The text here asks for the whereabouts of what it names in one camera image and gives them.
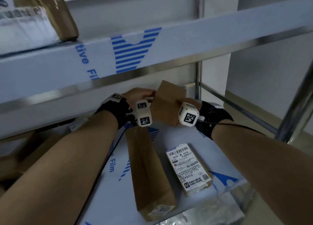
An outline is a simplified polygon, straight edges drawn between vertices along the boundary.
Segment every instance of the black cable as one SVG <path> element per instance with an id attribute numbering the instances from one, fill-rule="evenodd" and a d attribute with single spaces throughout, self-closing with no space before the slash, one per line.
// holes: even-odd
<path id="1" fill-rule="evenodd" d="M 232 125 L 232 126 L 237 126 L 237 127 L 245 128 L 245 129 L 248 129 L 248 130 L 252 130 L 252 131 L 257 132 L 259 134 L 263 134 L 263 133 L 261 133 L 261 132 L 259 132 L 257 130 L 254 130 L 254 129 L 250 128 L 250 127 L 247 127 L 247 126 L 244 126 L 244 125 L 241 125 L 241 124 L 213 123 L 213 122 L 202 121 L 202 120 L 198 120 L 198 121 L 201 122 L 201 123 L 208 123 L 208 124 Z"/>
<path id="2" fill-rule="evenodd" d="M 88 197 L 87 197 L 87 199 L 86 199 L 86 201 L 85 201 L 85 203 L 84 203 L 82 209 L 80 210 L 80 213 L 79 213 L 79 215 L 78 215 L 78 217 L 77 217 L 77 219 L 76 219 L 76 221 L 75 221 L 74 224 L 77 224 L 78 220 L 80 219 L 80 216 L 81 216 L 81 214 L 83 213 L 83 211 L 84 211 L 84 209 L 85 209 L 85 207 L 86 207 L 86 205 L 87 205 L 87 203 L 88 203 L 88 201 L 89 201 L 89 199 L 90 199 L 90 196 L 92 195 L 92 193 L 93 193 L 93 191 L 94 191 L 94 189 L 95 189 L 95 187 L 96 187 L 96 185 L 97 185 L 97 183 L 98 183 L 98 180 L 99 180 L 99 178 L 100 178 L 100 176 L 101 176 L 101 174 L 102 174 L 102 171 L 103 171 L 105 165 L 106 165 L 107 162 L 109 161 L 109 158 L 112 156 L 112 153 L 114 152 L 116 146 L 118 145 L 118 143 L 120 142 L 122 136 L 124 135 L 125 131 L 128 129 L 128 127 L 129 127 L 130 125 L 131 125 L 131 124 L 129 124 L 129 125 L 127 125 L 127 126 L 125 127 L 123 133 L 121 134 L 121 136 L 119 137 L 118 141 L 116 142 L 116 144 L 115 144 L 113 150 L 112 150 L 111 153 L 107 156 L 107 158 L 105 159 L 104 163 L 101 165 L 100 170 L 99 170 L 99 172 L 98 172 L 98 175 L 97 175 L 97 177 L 96 177 L 96 179 L 95 179 L 95 181 L 94 181 L 94 183 L 93 183 L 93 185 L 92 185 L 92 188 L 91 188 L 91 190 L 90 190 L 90 192 L 89 192 L 89 195 L 88 195 Z"/>

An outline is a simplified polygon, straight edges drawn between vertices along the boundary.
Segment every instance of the white wall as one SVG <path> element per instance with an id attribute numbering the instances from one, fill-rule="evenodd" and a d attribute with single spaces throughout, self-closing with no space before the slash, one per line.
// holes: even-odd
<path id="1" fill-rule="evenodd" d="M 239 0 L 240 9 L 282 0 Z M 313 59 L 313 33 L 232 53 L 227 90 L 283 118 Z M 313 120 L 305 130 L 313 134 Z"/>
<path id="2" fill-rule="evenodd" d="M 96 38 L 112 33 L 124 33 L 143 29 L 161 23 L 173 23 L 195 18 L 196 0 L 81 0 L 68 3 L 71 14 L 78 26 L 80 39 Z M 206 0 L 206 15 L 229 12 L 224 1 Z M 211 84 L 219 91 L 225 91 L 229 60 L 215 61 L 208 65 L 209 76 L 219 85 Z M 100 102 L 113 92 L 123 93 L 133 87 L 157 89 L 161 80 L 177 85 L 185 85 L 195 80 L 194 65 L 151 74 L 127 82 L 102 87 L 74 96 L 28 106 L 0 115 L 0 138 L 39 128 L 53 122 L 69 119 L 95 110 Z"/>

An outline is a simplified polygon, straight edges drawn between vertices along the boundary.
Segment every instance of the white plastic device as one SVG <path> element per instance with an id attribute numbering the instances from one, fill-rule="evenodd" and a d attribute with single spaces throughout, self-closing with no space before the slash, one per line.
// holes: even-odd
<path id="1" fill-rule="evenodd" d="M 136 101 L 135 116 L 140 127 L 150 126 L 152 124 L 151 111 L 148 100 Z"/>
<path id="2" fill-rule="evenodd" d="M 178 112 L 179 122 L 185 126 L 194 126 L 199 117 L 199 111 L 194 105 L 183 102 Z"/>

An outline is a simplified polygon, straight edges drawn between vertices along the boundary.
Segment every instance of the hand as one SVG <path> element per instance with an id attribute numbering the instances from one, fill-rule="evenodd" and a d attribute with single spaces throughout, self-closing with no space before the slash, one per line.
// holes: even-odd
<path id="1" fill-rule="evenodd" d="M 126 98 L 129 107 L 135 108 L 136 101 L 142 100 L 144 97 L 154 97 L 155 90 L 147 88 L 133 88 L 128 92 L 122 94 L 122 97 Z"/>
<path id="2" fill-rule="evenodd" d="M 199 101 L 194 100 L 192 98 L 180 98 L 180 99 L 178 99 L 178 101 L 180 103 L 187 102 L 191 105 L 194 105 L 198 109 L 198 111 L 200 111 L 200 109 L 202 107 L 202 102 L 199 102 Z"/>

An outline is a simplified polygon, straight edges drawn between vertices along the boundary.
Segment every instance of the package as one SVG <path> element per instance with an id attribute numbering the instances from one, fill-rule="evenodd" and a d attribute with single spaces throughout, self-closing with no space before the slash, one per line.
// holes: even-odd
<path id="1" fill-rule="evenodd" d="M 63 136 L 54 133 L 45 142 L 43 142 L 34 152 L 27 156 L 16 169 L 20 175 L 24 174 L 35 162 L 38 161 L 53 145 L 55 145 Z"/>
<path id="2" fill-rule="evenodd" d="M 170 126 L 179 124 L 178 112 L 181 103 L 179 98 L 186 97 L 186 89 L 167 81 L 162 81 L 150 105 L 152 119 Z"/>
<path id="3" fill-rule="evenodd" d="M 64 0 L 0 0 L 0 55 L 78 37 Z"/>
<path id="4" fill-rule="evenodd" d="M 42 139 L 34 131 L 0 140 L 0 180 L 17 178 L 19 163 L 41 143 Z"/>
<path id="5" fill-rule="evenodd" d="M 126 131 L 137 210 L 146 222 L 161 219 L 177 206 L 174 192 L 157 156 L 147 127 Z"/>
<path id="6" fill-rule="evenodd" d="M 213 176 L 203 167 L 188 144 L 181 144 L 166 152 L 180 180 L 185 195 L 189 196 L 212 184 Z"/>

